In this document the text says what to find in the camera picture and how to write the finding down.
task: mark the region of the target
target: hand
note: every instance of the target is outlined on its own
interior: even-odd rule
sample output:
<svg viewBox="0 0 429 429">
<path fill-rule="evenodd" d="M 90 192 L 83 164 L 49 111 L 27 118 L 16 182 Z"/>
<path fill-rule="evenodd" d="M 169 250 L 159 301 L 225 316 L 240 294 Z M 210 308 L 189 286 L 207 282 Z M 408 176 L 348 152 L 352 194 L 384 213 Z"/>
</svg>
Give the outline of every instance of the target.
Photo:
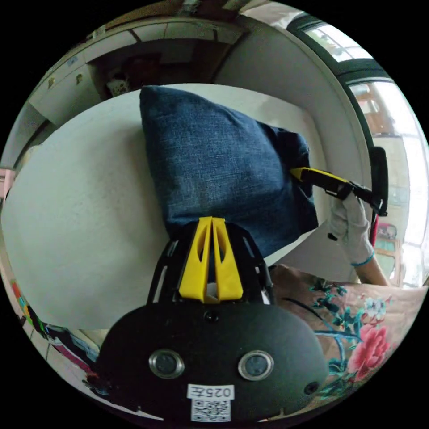
<svg viewBox="0 0 429 429">
<path fill-rule="evenodd" d="M 332 198 L 328 229 L 339 240 L 353 266 L 364 265 L 374 256 L 368 238 L 369 228 L 363 204 L 353 193 L 344 201 Z"/>
</svg>

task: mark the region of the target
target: camera lens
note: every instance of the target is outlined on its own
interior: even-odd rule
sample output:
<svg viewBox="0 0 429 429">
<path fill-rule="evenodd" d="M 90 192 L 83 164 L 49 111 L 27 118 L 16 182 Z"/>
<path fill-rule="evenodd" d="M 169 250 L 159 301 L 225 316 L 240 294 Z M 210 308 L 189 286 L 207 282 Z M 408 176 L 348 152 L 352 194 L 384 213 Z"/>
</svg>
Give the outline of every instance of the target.
<svg viewBox="0 0 429 429">
<path fill-rule="evenodd" d="M 151 371 L 162 379 L 175 379 L 185 369 L 182 358 L 172 350 L 162 349 L 149 357 Z"/>
<path fill-rule="evenodd" d="M 246 380 L 260 381 L 271 374 L 273 366 L 274 360 L 268 353 L 255 350 L 240 359 L 238 372 Z"/>
</svg>

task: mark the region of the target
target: sticker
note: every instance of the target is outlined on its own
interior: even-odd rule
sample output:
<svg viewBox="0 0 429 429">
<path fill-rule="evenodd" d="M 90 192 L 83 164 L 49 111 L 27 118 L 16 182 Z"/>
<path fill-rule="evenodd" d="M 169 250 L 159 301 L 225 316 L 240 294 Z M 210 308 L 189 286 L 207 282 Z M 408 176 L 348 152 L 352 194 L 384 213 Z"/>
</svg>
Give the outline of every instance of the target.
<svg viewBox="0 0 429 429">
<path fill-rule="evenodd" d="M 227 400 L 234 399 L 234 385 L 227 386 L 202 386 L 200 384 L 188 384 L 188 399 Z"/>
<path fill-rule="evenodd" d="M 67 60 L 67 65 L 70 67 L 71 65 L 73 65 L 75 62 L 77 61 L 77 57 L 71 57 L 70 59 Z"/>
<path fill-rule="evenodd" d="M 231 401 L 234 399 L 234 385 L 202 386 L 188 384 L 188 399 L 191 399 L 191 421 L 231 421 Z"/>
<path fill-rule="evenodd" d="M 231 421 L 231 401 L 192 399 L 191 421 L 205 423 Z"/>
</svg>

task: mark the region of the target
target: denim pillow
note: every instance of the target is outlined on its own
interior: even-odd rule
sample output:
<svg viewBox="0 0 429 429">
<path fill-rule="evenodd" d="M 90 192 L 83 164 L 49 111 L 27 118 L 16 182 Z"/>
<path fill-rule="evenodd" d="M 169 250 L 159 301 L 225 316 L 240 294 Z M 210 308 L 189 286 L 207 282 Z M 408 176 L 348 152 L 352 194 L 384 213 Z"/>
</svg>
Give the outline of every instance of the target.
<svg viewBox="0 0 429 429">
<path fill-rule="evenodd" d="M 309 167 L 299 134 L 160 86 L 142 88 L 140 112 L 170 236 L 202 216 L 225 218 L 247 229 L 266 257 L 318 226 L 312 186 L 289 174 Z"/>
</svg>

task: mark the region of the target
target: colorful fabric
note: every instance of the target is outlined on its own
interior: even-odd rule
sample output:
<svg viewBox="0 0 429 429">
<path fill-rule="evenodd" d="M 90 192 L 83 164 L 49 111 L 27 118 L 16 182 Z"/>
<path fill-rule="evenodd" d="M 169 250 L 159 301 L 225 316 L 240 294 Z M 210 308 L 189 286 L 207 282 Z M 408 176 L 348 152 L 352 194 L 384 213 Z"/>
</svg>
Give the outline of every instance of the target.
<svg viewBox="0 0 429 429">
<path fill-rule="evenodd" d="M 80 369 L 85 371 L 85 373 L 92 374 L 91 368 L 85 362 L 79 359 L 74 353 L 72 353 L 66 346 L 64 346 L 63 344 L 53 344 L 53 347 L 55 347 L 71 363 L 74 363 Z"/>
<path fill-rule="evenodd" d="M 330 282 L 281 265 L 271 278 L 277 304 L 311 326 L 329 367 L 325 385 L 298 414 L 366 383 L 405 338 L 428 290 Z"/>
<path fill-rule="evenodd" d="M 47 332 L 47 338 L 51 344 L 55 347 L 58 345 L 64 346 L 68 350 L 67 358 L 70 357 L 70 353 L 74 356 L 72 362 L 77 364 L 79 360 L 79 366 L 83 369 L 91 369 L 91 365 L 96 361 L 98 356 L 98 350 L 92 349 L 89 344 L 85 343 L 82 339 L 74 336 L 68 329 L 61 328 L 59 326 L 46 325 L 45 330 Z"/>
<path fill-rule="evenodd" d="M 21 290 L 19 289 L 15 280 L 11 281 L 12 291 L 18 301 L 19 306 L 21 307 L 22 312 L 24 313 L 28 323 L 33 326 L 33 328 L 43 337 L 46 338 L 46 333 L 43 327 L 43 323 L 36 316 L 33 309 L 28 304 L 25 297 L 22 295 Z"/>
</svg>

